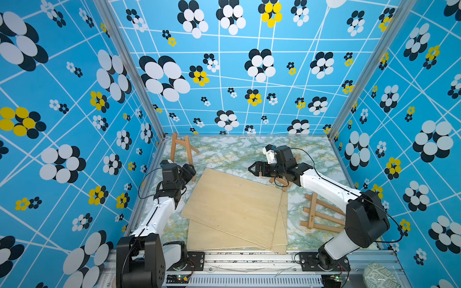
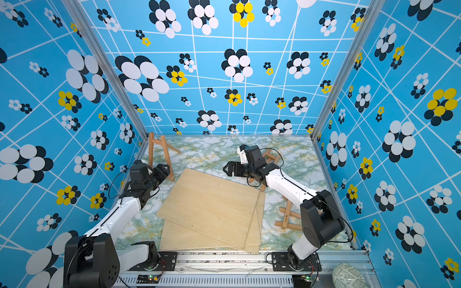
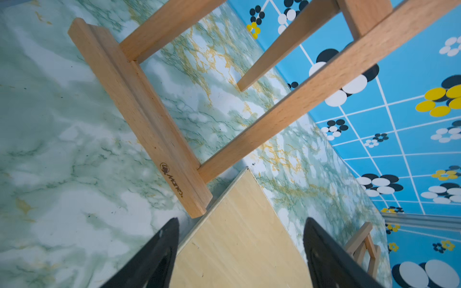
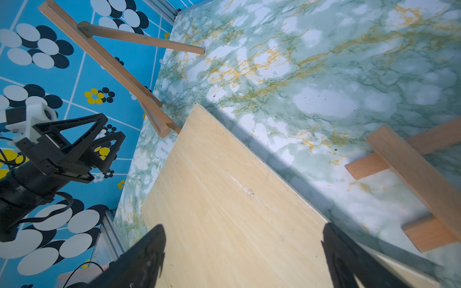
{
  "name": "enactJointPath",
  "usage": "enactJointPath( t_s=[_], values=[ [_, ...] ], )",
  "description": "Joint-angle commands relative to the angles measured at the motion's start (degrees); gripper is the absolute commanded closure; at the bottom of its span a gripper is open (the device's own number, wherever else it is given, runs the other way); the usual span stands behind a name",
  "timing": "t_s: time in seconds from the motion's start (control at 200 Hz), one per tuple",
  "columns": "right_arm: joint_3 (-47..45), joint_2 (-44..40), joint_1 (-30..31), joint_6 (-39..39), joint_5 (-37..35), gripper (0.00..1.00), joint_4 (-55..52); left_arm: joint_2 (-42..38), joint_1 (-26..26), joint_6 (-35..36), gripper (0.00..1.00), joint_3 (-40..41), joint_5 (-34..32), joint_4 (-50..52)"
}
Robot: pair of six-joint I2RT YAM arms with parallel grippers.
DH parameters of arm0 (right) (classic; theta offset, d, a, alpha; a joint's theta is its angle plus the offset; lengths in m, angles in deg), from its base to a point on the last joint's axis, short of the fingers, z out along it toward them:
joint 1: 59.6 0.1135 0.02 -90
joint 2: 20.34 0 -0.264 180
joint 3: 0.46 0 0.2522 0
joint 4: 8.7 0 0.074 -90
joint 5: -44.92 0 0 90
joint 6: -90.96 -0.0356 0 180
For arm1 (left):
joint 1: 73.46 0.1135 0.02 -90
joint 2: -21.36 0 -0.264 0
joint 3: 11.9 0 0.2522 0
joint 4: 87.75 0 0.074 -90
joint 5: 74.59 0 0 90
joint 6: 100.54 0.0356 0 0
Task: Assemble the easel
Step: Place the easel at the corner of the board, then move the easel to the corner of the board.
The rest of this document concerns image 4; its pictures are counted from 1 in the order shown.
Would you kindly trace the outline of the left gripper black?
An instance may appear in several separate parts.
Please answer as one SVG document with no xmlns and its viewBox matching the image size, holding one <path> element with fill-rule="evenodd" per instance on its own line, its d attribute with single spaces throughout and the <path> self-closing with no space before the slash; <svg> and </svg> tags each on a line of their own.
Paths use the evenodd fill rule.
<svg viewBox="0 0 461 288">
<path fill-rule="evenodd" d="M 107 122 L 105 115 L 93 114 L 36 124 L 32 130 L 38 139 L 33 142 L 22 137 L 15 140 L 15 146 L 44 176 L 89 183 L 94 180 L 91 168 L 110 171 L 126 138 L 123 132 L 116 132 L 94 141 Z"/>
</svg>

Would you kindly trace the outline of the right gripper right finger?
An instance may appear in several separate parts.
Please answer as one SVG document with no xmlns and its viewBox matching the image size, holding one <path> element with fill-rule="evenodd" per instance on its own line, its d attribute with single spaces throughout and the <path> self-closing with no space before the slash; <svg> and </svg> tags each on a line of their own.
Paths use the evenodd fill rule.
<svg viewBox="0 0 461 288">
<path fill-rule="evenodd" d="M 407 288 L 409 285 L 381 265 L 334 223 L 323 230 L 328 270 L 335 288 Z"/>
</svg>

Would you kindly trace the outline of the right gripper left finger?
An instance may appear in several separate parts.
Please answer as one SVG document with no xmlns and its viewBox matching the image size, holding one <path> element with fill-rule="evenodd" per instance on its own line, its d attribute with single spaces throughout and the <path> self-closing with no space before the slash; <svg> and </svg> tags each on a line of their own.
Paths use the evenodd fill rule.
<svg viewBox="0 0 461 288">
<path fill-rule="evenodd" d="M 158 224 L 90 283 L 80 282 L 70 287 L 154 288 L 162 274 L 166 242 L 165 229 Z"/>
</svg>

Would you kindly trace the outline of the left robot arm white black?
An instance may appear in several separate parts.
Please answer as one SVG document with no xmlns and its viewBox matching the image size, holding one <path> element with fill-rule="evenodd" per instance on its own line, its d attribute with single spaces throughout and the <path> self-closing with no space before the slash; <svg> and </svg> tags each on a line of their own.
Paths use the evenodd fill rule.
<svg viewBox="0 0 461 288">
<path fill-rule="evenodd" d="M 98 137 L 108 119 L 95 114 L 73 120 L 33 125 L 36 142 L 21 138 L 15 145 L 28 162 L 10 170 L 1 179 L 1 242 L 15 240 L 21 223 L 39 223 L 66 211 L 73 198 L 60 190 L 70 182 L 88 184 L 94 180 L 92 169 L 110 172 L 112 162 L 126 136 L 111 132 Z M 67 206 L 48 217 L 28 218 L 36 207 L 53 202 L 56 195 Z"/>
</svg>

